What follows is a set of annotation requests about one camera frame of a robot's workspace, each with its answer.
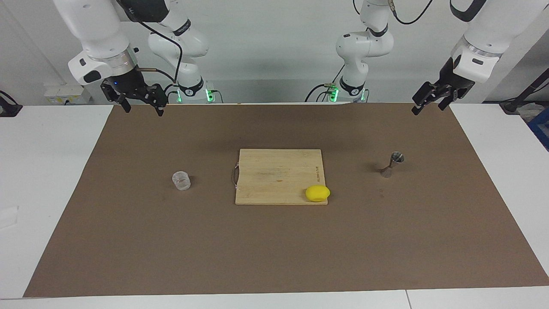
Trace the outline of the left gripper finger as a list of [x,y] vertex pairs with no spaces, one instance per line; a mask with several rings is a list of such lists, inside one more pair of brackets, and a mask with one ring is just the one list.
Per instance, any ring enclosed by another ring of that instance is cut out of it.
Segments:
[[442,98],[442,100],[438,103],[438,108],[441,111],[444,111],[450,103],[461,98],[462,92],[463,89],[455,87],[445,87],[439,89],[437,91],[437,97]]
[[438,100],[442,93],[443,88],[441,88],[438,83],[424,82],[412,96],[414,102],[412,113],[414,115],[419,115],[427,104]]

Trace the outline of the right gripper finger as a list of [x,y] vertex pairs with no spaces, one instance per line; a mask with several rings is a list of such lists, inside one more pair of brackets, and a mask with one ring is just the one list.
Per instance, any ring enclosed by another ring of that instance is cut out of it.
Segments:
[[160,84],[137,88],[137,99],[153,107],[159,117],[163,116],[163,110],[168,98]]
[[127,101],[126,95],[118,94],[108,81],[102,81],[100,88],[109,102],[120,105],[126,113],[131,111],[131,104]]

